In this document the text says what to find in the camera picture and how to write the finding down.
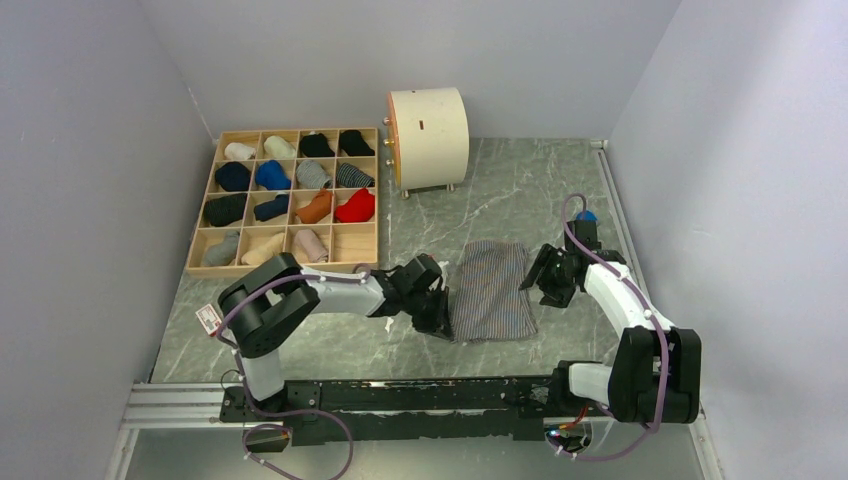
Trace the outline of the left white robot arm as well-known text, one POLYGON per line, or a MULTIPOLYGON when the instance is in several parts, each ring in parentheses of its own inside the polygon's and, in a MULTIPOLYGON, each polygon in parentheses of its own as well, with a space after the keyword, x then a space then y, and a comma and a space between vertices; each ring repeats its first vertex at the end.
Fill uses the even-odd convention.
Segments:
POLYGON ((219 294, 223 320, 216 335, 231 333, 225 342, 246 384, 246 406, 259 419, 272 420, 286 405, 279 349, 310 315, 405 313, 417 332, 451 340, 448 300, 442 270, 427 254, 390 269, 360 264, 345 274, 306 267, 282 253, 219 294))

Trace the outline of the grey striped underwear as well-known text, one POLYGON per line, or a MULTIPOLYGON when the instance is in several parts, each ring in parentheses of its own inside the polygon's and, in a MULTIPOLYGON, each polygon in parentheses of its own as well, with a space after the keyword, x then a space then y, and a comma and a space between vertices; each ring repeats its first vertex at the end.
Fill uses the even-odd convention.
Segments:
POLYGON ((513 341, 537 333, 529 293, 521 287, 528 257, 527 248, 518 242, 477 240, 465 245, 450 313, 457 342, 513 341))

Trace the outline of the pink beige underwear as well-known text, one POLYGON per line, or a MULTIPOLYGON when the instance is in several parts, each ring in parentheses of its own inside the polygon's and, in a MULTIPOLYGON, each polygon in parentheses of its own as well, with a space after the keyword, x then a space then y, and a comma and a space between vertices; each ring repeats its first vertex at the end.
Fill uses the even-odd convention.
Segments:
POLYGON ((326 263, 329 260, 328 249, 312 229, 297 231, 295 244, 304 252, 311 263, 326 263))

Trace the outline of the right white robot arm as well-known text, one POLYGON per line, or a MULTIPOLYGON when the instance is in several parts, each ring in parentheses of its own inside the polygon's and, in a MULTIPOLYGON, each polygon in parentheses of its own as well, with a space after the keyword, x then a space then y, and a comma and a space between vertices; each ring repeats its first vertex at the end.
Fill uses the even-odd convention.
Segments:
POLYGON ((595 222, 570 220, 564 233, 563 246, 542 246, 520 287, 538 287, 541 305, 561 309, 577 293, 587 294, 612 325, 618 345, 611 365, 561 361, 552 373, 552 407, 572 415, 594 402, 620 422, 649 427, 694 422, 700 408, 699 335, 655 309, 623 256, 602 249, 595 222))

